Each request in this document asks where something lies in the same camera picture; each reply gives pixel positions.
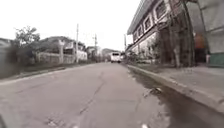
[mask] utility pole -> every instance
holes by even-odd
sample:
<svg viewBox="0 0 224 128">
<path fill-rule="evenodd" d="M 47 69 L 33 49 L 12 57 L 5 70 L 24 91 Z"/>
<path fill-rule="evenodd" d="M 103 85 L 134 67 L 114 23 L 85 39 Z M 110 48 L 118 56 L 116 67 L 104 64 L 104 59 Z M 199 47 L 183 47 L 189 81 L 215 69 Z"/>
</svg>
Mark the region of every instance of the utility pole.
<svg viewBox="0 0 224 128">
<path fill-rule="evenodd" d="M 79 63 L 78 58 L 78 43 L 79 43 L 79 24 L 77 24 L 77 33 L 76 33 L 76 43 L 75 43 L 75 56 L 76 56 L 76 63 Z"/>
<path fill-rule="evenodd" d="M 188 27 L 188 39 L 189 39 L 189 51 L 190 51 L 190 56 L 189 56 L 189 66 L 194 66 L 195 65 L 195 53 L 194 53 L 194 36 L 193 36 L 193 28 L 191 24 L 191 18 L 190 14 L 187 8 L 187 2 L 186 0 L 180 0 L 182 7 L 184 9 L 184 14 L 186 18 L 186 24 Z"/>
<path fill-rule="evenodd" d="M 124 51 L 126 51 L 127 48 L 127 40 L 126 40 L 126 34 L 124 34 Z"/>
<path fill-rule="evenodd" d="M 97 55 L 97 35 L 96 34 L 94 37 L 94 41 L 95 41 L 95 55 Z"/>
<path fill-rule="evenodd" d="M 97 35 L 96 34 L 95 34 L 95 37 L 94 37 L 94 43 L 95 43 L 95 51 L 94 51 L 95 61 L 97 62 Z"/>
</svg>

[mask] road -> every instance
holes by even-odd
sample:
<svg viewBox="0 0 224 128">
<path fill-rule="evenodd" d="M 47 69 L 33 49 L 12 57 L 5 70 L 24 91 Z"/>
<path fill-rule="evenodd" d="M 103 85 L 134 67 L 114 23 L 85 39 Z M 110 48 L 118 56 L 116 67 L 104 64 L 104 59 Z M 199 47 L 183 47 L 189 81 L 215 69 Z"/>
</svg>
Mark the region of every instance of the road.
<svg viewBox="0 0 224 128">
<path fill-rule="evenodd" d="M 224 126 L 223 115 L 109 63 L 2 82 L 0 114 L 0 128 Z"/>
</svg>

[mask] roof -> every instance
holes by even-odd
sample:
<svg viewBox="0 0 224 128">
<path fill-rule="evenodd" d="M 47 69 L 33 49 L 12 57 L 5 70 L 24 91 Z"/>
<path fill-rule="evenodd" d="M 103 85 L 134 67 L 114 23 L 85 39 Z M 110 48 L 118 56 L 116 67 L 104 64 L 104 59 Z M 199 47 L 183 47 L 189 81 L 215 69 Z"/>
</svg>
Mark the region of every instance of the roof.
<svg viewBox="0 0 224 128">
<path fill-rule="evenodd" d="M 144 14 L 148 11 L 148 9 L 152 5 L 153 1 L 154 0 L 141 0 L 140 4 L 138 6 L 138 9 L 134 15 L 134 18 L 131 22 L 131 25 L 127 31 L 128 35 L 132 34 L 135 31 L 137 25 L 142 20 Z"/>
</svg>

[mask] tree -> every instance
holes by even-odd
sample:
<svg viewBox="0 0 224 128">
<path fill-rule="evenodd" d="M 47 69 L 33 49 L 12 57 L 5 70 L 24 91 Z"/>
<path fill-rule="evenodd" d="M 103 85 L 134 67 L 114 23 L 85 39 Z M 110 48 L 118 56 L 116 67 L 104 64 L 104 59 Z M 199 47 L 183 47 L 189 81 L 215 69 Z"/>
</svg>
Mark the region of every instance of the tree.
<svg viewBox="0 0 224 128">
<path fill-rule="evenodd" d="M 21 43 L 30 44 L 40 40 L 40 35 L 36 33 L 37 29 L 35 27 L 24 27 L 22 29 L 16 29 L 16 40 Z"/>
<path fill-rule="evenodd" d="M 35 63 L 36 60 L 36 43 L 40 40 L 40 35 L 36 33 L 37 29 L 34 27 L 24 27 L 22 29 L 16 29 L 16 39 L 19 48 L 17 51 L 17 60 L 23 65 L 27 66 Z"/>
</svg>

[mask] window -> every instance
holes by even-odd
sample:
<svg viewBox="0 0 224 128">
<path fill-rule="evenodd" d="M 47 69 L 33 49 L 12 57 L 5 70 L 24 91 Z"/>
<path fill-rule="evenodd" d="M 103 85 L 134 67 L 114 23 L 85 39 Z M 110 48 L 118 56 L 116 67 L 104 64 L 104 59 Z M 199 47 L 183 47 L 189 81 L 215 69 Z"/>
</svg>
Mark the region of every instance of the window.
<svg viewBox="0 0 224 128">
<path fill-rule="evenodd" d="M 146 17 L 144 21 L 144 30 L 147 31 L 149 30 L 150 27 L 151 27 L 151 20 L 150 20 L 150 16 L 148 16 Z"/>
<path fill-rule="evenodd" d="M 162 15 L 166 12 L 166 5 L 165 2 L 162 1 L 157 7 L 156 7 L 156 16 L 157 19 L 161 18 Z"/>
<path fill-rule="evenodd" d="M 138 35 L 137 35 L 137 32 L 135 32 L 133 35 L 133 40 L 136 41 L 137 39 L 138 39 Z"/>
<path fill-rule="evenodd" d="M 142 36 L 143 35 L 143 29 L 142 29 L 142 26 L 140 26 L 138 28 L 138 37 Z"/>
<path fill-rule="evenodd" d="M 112 53 L 113 56 L 119 56 L 119 53 Z"/>
</svg>

